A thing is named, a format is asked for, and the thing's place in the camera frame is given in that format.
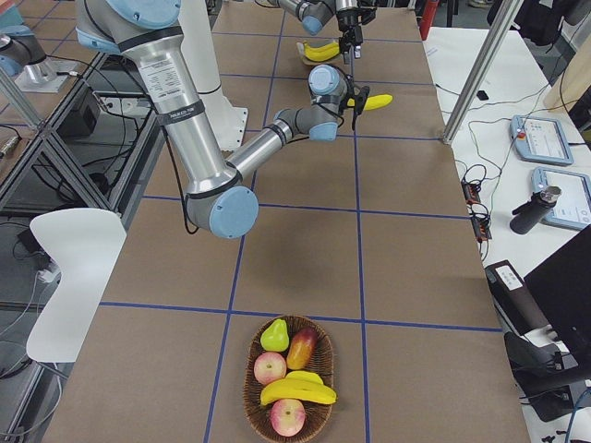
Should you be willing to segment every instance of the robotic arm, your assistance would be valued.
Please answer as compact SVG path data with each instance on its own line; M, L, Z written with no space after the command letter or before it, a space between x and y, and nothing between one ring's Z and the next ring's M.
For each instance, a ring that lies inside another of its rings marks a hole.
M217 236L236 238L250 230L259 212L254 193L241 186L243 176L298 134L334 140L352 98L351 80L331 66L317 66L308 80L310 107L279 112L225 160L180 51L179 8L180 0L77 0L78 39L136 64L187 171L188 218Z
M27 71L32 83L43 84L55 78L54 66L33 32L26 26L0 29L0 68L10 77Z
M318 34L324 25L336 15L339 31L339 50L346 64L353 58L361 57L363 32L361 25L367 25L376 17L373 0L269 0L302 22L304 30L310 35Z

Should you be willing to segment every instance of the apple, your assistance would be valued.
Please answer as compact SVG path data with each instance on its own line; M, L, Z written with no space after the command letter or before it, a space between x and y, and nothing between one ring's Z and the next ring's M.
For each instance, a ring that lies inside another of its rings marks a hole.
M262 353L255 360L255 378L261 385L285 377L287 363L280 353Z
M300 400L281 399L271 408L271 425L277 434L291 437L304 427L306 411Z

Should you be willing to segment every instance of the wicker basket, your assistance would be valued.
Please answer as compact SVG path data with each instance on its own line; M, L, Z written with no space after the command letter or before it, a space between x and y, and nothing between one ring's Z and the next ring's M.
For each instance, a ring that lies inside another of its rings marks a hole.
M316 348L312 354L310 362L304 369L317 373L322 378L322 381L324 381L324 384L332 388L332 345L329 336L326 335L326 332L324 332L320 326L309 318L296 316L284 316L280 318L283 318L287 323L287 332L290 339L302 328L312 327L316 330L319 337L316 343ZM255 360L257 360L259 355L265 352L260 345L260 335L274 320L275 318L260 327L250 343L247 374L245 377L243 392L244 408L247 413L248 421L252 427L254 427L257 433L266 440L278 443L303 443L314 438L324 427L331 415L332 405L302 401L304 409L306 410L306 422L304 422L302 430L293 437L282 437L274 431L270 419L272 404L267 406L260 405L260 392L262 391L263 386L254 376ZM283 357L286 357L287 351L283 352L282 355Z

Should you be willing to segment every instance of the yellow banana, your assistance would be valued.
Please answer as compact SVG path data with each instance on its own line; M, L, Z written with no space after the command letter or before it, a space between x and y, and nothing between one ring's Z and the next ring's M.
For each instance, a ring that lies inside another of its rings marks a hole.
M381 94L381 95L373 95L368 97L368 101L364 106L364 111L373 111L374 109L383 108L384 106L388 106L392 101L392 95L390 94ZM355 105L355 101L353 99L349 99L347 102L348 106Z
M314 401L321 404L336 402L336 392L328 386L297 378L281 378L265 386L260 393L263 406L280 399Z
M320 48L313 48L308 43L304 43L304 55L312 62L326 62L339 53L339 43L336 42L326 44Z
M322 46L312 46L308 42L304 42L304 47L308 48L308 50L310 52L317 54L317 53L325 53L327 51L333 51L334 48L339 47L339 43L338 42L329 42L329 43L323 44Z
M316 374L315 372L310 372L310 371L292 371L290 373L288 373L285 378L295 378L298 380L306 380L306 381L311 381L313 383L320 383L321 385L324 384L324 382L322 381L322 378L320 378L320 376L318 374Z

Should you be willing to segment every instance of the green pear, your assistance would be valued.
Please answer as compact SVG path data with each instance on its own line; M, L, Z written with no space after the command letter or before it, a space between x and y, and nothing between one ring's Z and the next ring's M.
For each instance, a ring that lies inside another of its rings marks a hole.
M282 318L277 318L260 335L260 345L265 351L282 353L289 347L289 335L287 335L287 323Z

